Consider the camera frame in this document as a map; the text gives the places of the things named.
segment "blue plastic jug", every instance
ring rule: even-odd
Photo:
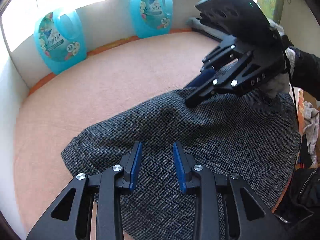
[[[82,24],[75,10],[59,8],[48,13],[36,23],[34,38],[37,50],[54,74],[87,56]]]
[[[139,38],[169,33],[172,0],[131,0],[130,11],[132,25]]]

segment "metal screw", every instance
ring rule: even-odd
[[[202,165],[200,165],[200,164],[196,164],[195,166],[193,166],[193,168],[194,168],[196,171],[202,171],[202,170],[203,170],[203,167],[202,167]]]
[[[122,166],[117,164],[117,165],[113,166],[112,169],[114,171],[120,171],[122,169]]]
[[[239,179],[240,175],[238,173],[233,172],[233,173],[230,174],[230,177],[233,178],[233,179]]]
[[[81,179],[84,179],[85,178],[85,174],[84,173],[79,173],[77,176],[76,176],[77,179],[81,180]]]
[[[231,86],[233,86],[233,87],[235,87],[237,84],[238,84],[238,81],[237,81],[237,80],[233,80],[233,81],[231,82]]]

